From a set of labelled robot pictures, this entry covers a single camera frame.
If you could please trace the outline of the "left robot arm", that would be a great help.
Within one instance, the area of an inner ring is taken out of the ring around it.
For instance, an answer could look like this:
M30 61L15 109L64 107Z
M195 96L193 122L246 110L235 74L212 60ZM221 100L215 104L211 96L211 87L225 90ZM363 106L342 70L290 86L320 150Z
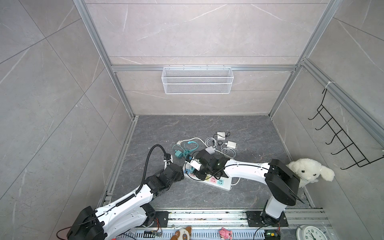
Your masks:
M147 177L151 154L160 148L168 164L165 169ZM183 168L171 161L171 155L164 147L156 144L147 155L140 185L130 193L105 206L93 209L84 208L75 222L56 233L67 230L67 240L112 240L128 230L141 225L150 225L155 220L156 211L150 202L170 189L173 183L184 179Z

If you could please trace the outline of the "teal charger cube front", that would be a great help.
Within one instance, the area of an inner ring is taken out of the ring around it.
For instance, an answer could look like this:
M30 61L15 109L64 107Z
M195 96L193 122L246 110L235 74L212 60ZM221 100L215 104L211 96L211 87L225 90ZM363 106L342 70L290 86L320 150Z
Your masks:
M175 156L179 159L181 159L183 157L184 153L180 150L176 150L175 151Z

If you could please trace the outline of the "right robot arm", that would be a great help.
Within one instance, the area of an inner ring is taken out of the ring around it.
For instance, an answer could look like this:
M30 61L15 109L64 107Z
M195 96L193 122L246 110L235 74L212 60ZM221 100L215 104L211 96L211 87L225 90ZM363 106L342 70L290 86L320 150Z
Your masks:
M258 217L261 226L275 226L282 218L287 206L294 206L301 199L297 196L300 178L280 160L269 163L239 162L232 158L217 159L206 150L196 156L187 156L186 164L197 181L219 181L222 178L240 178L267 185L272 196Z

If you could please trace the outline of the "white multicolour power strip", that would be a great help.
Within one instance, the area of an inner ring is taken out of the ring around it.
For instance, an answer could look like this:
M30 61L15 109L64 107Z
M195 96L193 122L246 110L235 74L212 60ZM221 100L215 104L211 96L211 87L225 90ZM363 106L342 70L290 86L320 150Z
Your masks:
M188 162L185 163L183 166L184 175L187 179L206 184L211 187L215 187L224 191L230 191L232 189L232 178L220 178L219 180L215 177L212 177L211 175L207 175L206 179L200 180L198 179L194 174L193 170L195 170Z

